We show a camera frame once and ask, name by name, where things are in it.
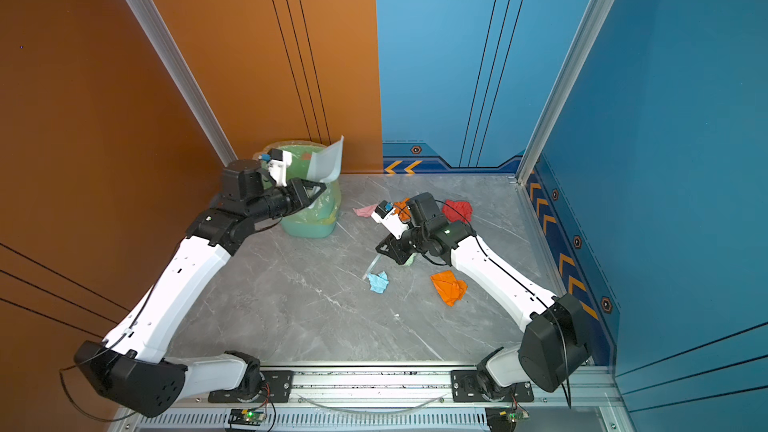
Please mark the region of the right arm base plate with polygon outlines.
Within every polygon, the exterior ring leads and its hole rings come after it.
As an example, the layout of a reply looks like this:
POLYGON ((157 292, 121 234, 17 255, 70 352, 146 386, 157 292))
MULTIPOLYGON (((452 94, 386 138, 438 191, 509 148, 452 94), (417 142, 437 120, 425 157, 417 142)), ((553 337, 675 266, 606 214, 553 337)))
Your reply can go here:
POLYGON ((499 386, 483 371, 452 370, 450 372, 453 401, 457 403, 532 403, 534 393, 529 382, 499 386))

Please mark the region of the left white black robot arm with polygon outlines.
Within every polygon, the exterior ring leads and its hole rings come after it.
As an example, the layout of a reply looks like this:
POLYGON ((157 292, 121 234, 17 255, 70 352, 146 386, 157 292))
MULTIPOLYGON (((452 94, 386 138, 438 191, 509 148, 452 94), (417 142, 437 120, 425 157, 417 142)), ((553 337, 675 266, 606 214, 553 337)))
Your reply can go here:
POLYGON ((171 339, 210 280, 246 238, 312 206, 323 182, 290 178, 290 158, 236 160, 221 174, 220 191, 187 228, 173 257, 132 311, 100 342, 84 342, 74 366, 94 391, 145 417, 177 400, 223 393, 249 402, 266 380, 257 358, 236 351, 172 359, 171 339))

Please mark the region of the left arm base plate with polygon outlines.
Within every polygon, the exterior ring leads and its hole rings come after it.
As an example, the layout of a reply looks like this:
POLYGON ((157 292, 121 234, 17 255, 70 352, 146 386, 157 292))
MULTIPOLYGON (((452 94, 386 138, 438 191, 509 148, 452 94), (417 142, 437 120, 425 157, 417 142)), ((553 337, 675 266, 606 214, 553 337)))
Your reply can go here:
POLYGON ((261 371, 254 390, 240 386, 231 390, 217 390, 209 393, 209 403, 287 403, 293 386, 294 372, 291 370, 261 371))

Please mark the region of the grey-blue hand brush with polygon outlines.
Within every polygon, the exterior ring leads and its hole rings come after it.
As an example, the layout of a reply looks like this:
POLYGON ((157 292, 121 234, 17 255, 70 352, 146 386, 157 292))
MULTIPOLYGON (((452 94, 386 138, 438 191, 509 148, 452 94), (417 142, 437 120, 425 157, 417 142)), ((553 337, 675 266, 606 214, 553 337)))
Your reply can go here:
POLYGON ((371 273, 373 273, 373 272, 374 272, 374 269, 376 268, 376 266, 377 266, 377 263, 379 262, 379 260, 380 260, 382 257, 383 257, 383 255, 381 255, 381 254, 378 254, 378 253, 376 254, 376 256, 375 256, 375 257, 372 259, 371 263, 369 264, 369 266, 367 267, 367 269, 366 269, 366 270, 365 270, 365 272, 363 273, 363 275, 362 275, 362 280, 366 280, 366 279, 368 278, 368 276, 369 276, 371 273))

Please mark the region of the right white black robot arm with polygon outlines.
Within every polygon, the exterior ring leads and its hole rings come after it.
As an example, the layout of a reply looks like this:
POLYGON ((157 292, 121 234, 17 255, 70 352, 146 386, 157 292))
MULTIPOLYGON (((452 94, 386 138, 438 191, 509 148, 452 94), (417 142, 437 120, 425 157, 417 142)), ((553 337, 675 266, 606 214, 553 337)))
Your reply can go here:
POLYGON ((516 348, 500 347, 476 366, 475 380, 490 401, 499 401, 516 384, 531 382, 570 399, 570 376, 592 355, 590 315, 570 293, 556 295, 517 271, 477 233, 468 215, 450 220, 454 207, 430 193, 401 204, 382 201, 371 216, 387 236, 379 254, 403 265, 419 255, 449 266, 488 293, 523 333, 516 348))

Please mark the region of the grey-blue plastic dustpan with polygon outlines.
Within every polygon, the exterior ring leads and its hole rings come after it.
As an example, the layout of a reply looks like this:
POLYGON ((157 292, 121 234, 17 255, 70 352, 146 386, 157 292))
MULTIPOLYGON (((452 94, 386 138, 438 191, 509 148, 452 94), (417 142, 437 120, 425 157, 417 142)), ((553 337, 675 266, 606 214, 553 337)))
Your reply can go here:
POLYGON ((331 183, 338 179, 342 169, 344 137, 332 145, 312 151, 306 179, 312 182, 331 183))

